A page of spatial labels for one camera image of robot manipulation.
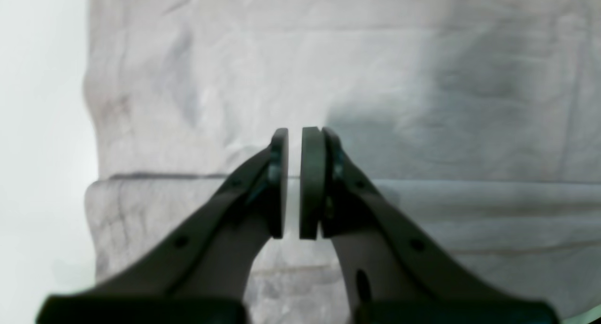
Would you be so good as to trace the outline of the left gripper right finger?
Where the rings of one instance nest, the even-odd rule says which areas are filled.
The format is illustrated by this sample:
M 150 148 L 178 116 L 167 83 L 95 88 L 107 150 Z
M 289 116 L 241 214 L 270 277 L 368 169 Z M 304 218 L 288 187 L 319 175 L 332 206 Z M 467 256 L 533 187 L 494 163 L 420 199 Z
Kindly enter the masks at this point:
M 557 324 L 493 288 L 389 203 L 329 128 L 302 130 L 299 236 L 332 241 L 354 324 Z

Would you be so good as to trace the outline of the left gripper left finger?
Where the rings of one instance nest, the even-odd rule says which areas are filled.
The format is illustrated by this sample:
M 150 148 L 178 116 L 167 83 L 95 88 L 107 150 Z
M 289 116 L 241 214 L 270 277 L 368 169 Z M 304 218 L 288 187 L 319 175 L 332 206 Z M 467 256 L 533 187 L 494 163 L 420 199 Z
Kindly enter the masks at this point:
M 253 262 L 282 238 L 288 130 L 227 177 L 161 243 L 101 285 L 50 296 L 38 324 L 249 324 L 243 304 Z

